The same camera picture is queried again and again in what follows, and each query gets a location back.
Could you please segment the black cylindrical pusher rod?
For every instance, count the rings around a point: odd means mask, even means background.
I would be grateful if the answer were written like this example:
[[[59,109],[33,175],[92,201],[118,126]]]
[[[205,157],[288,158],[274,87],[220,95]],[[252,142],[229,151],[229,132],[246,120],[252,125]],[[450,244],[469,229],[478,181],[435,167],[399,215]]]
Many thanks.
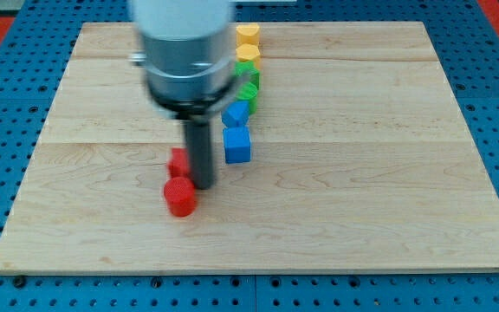
[[[183,132],[191,180],[199,190],[210,189],[215,183],[211,124],[184,121]]]

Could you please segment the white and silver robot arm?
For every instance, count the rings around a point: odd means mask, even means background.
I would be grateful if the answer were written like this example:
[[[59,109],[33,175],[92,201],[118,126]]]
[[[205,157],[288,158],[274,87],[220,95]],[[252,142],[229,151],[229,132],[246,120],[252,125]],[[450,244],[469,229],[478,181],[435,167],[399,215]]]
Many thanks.
[[[152,102],[183,125],[191,180],[215,184],[211,121],[233,102],[247,75],[235,73],[234,13],[228,0],[131,0]]]

